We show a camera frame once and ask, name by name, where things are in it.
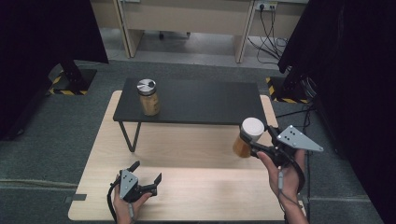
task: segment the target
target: yellow black warning tape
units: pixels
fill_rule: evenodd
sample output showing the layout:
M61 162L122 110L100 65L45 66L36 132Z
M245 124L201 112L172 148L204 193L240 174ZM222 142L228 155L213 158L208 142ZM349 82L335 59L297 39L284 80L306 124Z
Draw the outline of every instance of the yellow black warning tape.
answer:
M52 82L52 86L55 85L56 83L58 83L59 80L61 79L61 77L62 76L56 77ZM53 87L50 88L49 92L51 94L61 94L61 95L85 95L85 94L87 94L87 91L68 91L68 90L58 91L58 90L55 90Z
M291 104L308 104L308 100L306 100L306 99L276 97L276 89L274 88L274 84L273 84L271 78L267 77L265 80L267 82L268 90L270 92L270 98L272 101L285 102L285 103L291 103Z

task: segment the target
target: tripod base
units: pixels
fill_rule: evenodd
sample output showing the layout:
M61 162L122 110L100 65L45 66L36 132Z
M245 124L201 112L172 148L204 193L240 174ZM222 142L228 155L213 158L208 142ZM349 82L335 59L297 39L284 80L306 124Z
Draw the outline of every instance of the tripod base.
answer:
M81 84L77 85L69 82L65 72L62 71L59 76L55 78L50 92L52 94L85 95L97 71L95 69L80 69L79 71L83 79Z
M308 103L308 99L300 83L296 85L294 90L287 91L283 88L284 81L284 77L268 77L266 79L271 100L298 104Z

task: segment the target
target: human hand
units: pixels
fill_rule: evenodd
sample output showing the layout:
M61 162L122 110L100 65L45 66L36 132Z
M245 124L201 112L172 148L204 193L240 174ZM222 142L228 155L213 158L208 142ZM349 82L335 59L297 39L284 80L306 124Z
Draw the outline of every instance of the human hand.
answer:
M120 198L120 184L118 184L114 188L114 190L115 193L114 193L113 205L117 215L117 222L119 224L132 223L131 215L129 213L129 204L125 202L122 198ZM152 195L151 193L145 193L142 195L142 197L140 197L139 200L133 203L132 208L134 209L134 220L137 220L140 207L143 205L143 203L145 203L149 199L149 197L151 197L151 195Z
M293 166L282 168L283 188L279 190L278 177L280 170L274 165L271 158L264 152L258 152L257 156L268 170L270 187L280 203L284 206L295 206L298 204L297 190L299 187L299 176ZM304 150L298 149L294 154L294 159L300 168L304 171Z

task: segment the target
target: table top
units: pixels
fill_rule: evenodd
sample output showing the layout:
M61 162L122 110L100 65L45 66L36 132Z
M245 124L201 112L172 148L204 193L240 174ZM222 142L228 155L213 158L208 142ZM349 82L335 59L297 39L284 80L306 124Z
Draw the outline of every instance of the table top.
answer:
M139 80L126 79L115 121L222 125L239 125L250 117L266 121L257 83L154 80L160 113L145 116L136 88Z
M150 198L139 220L283 220L276 196L268 184L268 174L256 158L242 159L233 154L239 134L237 125L142 123L136 152L131 153L120 125L112 117L121 91L109 102L68 213L72 220L112 220L106 195L119 170L135 161L140 185L152 184L159 173L163 181L158 196ZM271 102L261 96L261 109L269 125L277 126ZM134 134L137 123L125 123ZM264 133L261 144L271 144Z

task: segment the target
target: black table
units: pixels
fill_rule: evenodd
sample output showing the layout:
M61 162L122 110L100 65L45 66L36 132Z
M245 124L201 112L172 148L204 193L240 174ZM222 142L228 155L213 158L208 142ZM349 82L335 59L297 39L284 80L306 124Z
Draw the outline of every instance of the black table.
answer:
M132 152L142 122L241 125L253 117L266 123L257 83L157 79L160 113L146 116L136 88L139 80L126 79L113 117ZM133 144L123 122L137 122Z

